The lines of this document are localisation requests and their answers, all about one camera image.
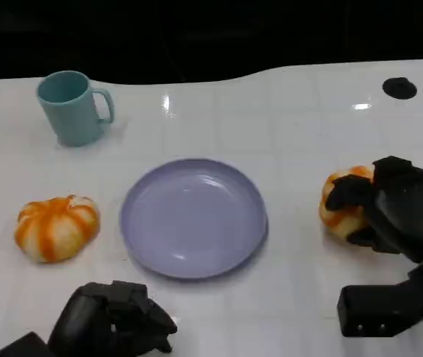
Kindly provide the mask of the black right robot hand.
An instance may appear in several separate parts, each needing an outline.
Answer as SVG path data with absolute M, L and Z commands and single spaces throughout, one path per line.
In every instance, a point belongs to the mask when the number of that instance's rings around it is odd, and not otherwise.
M 327 178 L 319 207 L 322 223 L 349 244 L 423 262 L 423 169 L 396 156 L 372 165 Z

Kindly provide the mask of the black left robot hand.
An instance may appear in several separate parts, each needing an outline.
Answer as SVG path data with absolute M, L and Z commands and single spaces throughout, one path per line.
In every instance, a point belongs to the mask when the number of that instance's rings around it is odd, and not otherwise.
M 48 347 L 55 356 L 142 356 L 171 353 L 178 327 L 147 287 L 114 280 L 87 283 L 68 299 Z

